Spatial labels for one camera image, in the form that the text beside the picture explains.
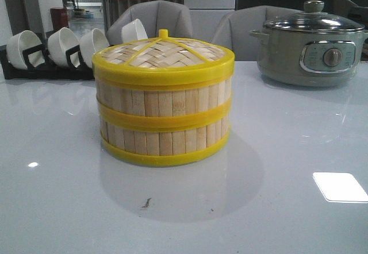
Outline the bamboo steamer tier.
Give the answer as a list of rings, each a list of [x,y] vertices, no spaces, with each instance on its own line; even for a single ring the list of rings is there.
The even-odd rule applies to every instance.
[[[229,137],[229,114],[207,126],[175,132],[141,132],[100,119],[105,149],[133,164],[169,167],[189,164],[218,152]]]
[[[150,132],[200,128],[222,120],[231,107],[232,79],[200,88],[144,91],[97,80],[103,120],[118,127]]]

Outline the bamboo steamer lid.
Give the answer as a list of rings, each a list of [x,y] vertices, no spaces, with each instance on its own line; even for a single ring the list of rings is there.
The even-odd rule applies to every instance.
[[[233,75],[235,54],[195,39],[159,37],[105,48],[93,55],[95,79],[118,87],[168,91],[205,87]]]

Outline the white bowl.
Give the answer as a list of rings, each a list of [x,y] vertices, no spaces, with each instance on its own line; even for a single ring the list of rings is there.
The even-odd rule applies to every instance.
[[[147,38],[146,30],[138,18],[121,28],[121,39],[123,43],[145,40]]]
[[[68,68],[66,50],[79,45],[79,40],[72,30],[63,27],[48,39],[48,50],[52,61],[59,67]]]
[[[7,58],[13,67],[26,70],[23,51],[40,44],[41,40],[33,31],[24,30],[9,39],[6,45]]]
[[[94,28],[88,33],[84,34],[79,40],[80,52],[85,64],[92,68],[93,55],[110,46],[104,32],[102,30]]]

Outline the right grey chair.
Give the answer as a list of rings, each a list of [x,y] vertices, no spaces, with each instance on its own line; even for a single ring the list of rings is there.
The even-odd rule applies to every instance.
[[[296,12],[296,9],[275,6],[236,10],[221,19],[210,42],[232,50],[236,61],[256,61],[260,42],[250,31],[261,30],[267,20]]]

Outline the grey chair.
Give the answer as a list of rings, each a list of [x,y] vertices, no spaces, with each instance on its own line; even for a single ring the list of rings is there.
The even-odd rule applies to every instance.
[[[296,12],[296,9],[275,6],[236,10],[221,19],[210,42],[232,50],[236,61],[256,61],[260,42],[250,31],[261,30],[267,20]]]
[[[142,22],[149,38],[157,37],[161,29],[167,29],[171,37],[193,38],[189,8],[180,3],[157,0],[130,6],[108,29],[109,43],[122,44],[122,27],[135,19]]]

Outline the left grey chair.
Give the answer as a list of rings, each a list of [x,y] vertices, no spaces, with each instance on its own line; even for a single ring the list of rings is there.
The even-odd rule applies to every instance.
[[[142,22],[149,38],[157,37],[161,29],[167,29],[171,37],[193,38],[189,8],[180,3],[157,0],[130,6],[108,29],[109,43],[122,44],[122,27],[135,19]]]

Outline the white cabinet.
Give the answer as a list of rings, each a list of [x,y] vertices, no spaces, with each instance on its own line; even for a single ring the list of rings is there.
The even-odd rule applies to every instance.
[[[190,10],[193,37],[209,42],[222,17],[235,9],[235,0],[184,0]]]

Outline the grey-green electric pot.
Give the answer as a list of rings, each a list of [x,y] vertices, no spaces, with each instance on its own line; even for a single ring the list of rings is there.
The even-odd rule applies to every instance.
[[[278,82],[309,87],[330,87],[351,80],[357,73],[367,31],[308,33],[287,30],[252,30],[260,41],[258,68]]]

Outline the black bowl rack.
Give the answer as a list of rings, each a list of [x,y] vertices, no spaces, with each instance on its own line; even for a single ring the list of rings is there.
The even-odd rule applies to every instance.
[[[94,73],[81,55],[80,46],[77,45],[66,50],[68,68],[56,65],[49,54],[45,44],[28,48],[23,51],[27,65],[26,70],[13,67],[7,58],[6,45],[1,46],[1,66],[5,79],[68,79],[93,80]]]

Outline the red bin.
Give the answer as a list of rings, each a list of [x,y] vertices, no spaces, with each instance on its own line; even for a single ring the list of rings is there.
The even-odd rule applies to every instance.
[[[57,32],[61,28],[68,28],[68,15],[65,7],[50,8],[53,31]]]

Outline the glass pot lid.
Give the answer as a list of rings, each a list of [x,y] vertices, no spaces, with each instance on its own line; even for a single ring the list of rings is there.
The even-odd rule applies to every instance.
[[[309,33],[358,33],[365,26],[346,17],[323,11],[324,2],[309,0],[304,2],[304,10],[285,16],[275,17],[264,22],[267,29]]]

